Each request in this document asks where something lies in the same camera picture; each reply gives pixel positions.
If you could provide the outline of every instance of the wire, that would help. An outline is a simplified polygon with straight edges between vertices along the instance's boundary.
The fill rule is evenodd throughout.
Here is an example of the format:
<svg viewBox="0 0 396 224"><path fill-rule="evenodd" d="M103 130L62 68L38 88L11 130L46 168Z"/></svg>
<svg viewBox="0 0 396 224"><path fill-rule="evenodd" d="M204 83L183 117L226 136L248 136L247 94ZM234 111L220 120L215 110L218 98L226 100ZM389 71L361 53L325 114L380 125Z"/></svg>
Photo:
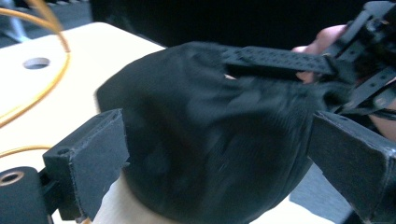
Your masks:
<svg viewBox="0 0 396 224"><path fill-rule="evenodd" d="M40 150L40 149L48 150L50 148L51 148L50 146L45 146L45 145L17 147L17 148L13 148L13 149L10 149L10 150L4 151L4 152L0 152L0 159L4 158L6 156L10 156L10 155L25 152L25 151Z"/></svg>
<svg viewBox="0 0 396 224"><path fill-rule="evenodd" d="M49 30L51 30L53 33L55 33L57 36L59 36L61 43L64 47L64 51L66 52L66 58L64 60L64 65L62 66L61 70L59 73L56 75L56 77L49 83L49 85L41 91L39 94L35 95L30 101L18 105L12 109L10 109L8 112L0 116L0 128L3 126L9 124L12 120L18 118L20 115L25 113L27 110L32 108L35 104L37 104L39 101L41 101L50 91L54 89L54 87L60 82L62 77L64 76L65 71L67 70L67 67L70 63L70 48L68 47L67 41L64 38L64 36L61 33L62 26L56 19L56 17L51 13L50 9L47 7L46 4L44 4L41 0L29 0L28 1L31 5L35 6L36 9L39 11L39 13L47 19L47 21L40 19L35 16L31 16L26 13L22 13L19 11L11 10L11 9L6 9L6 8L0 8L0 15L5 15L5 16L11 16L11 17L17 17L25 21L29 21L31 23L37 24L39 26L45 27Z"/></svg>

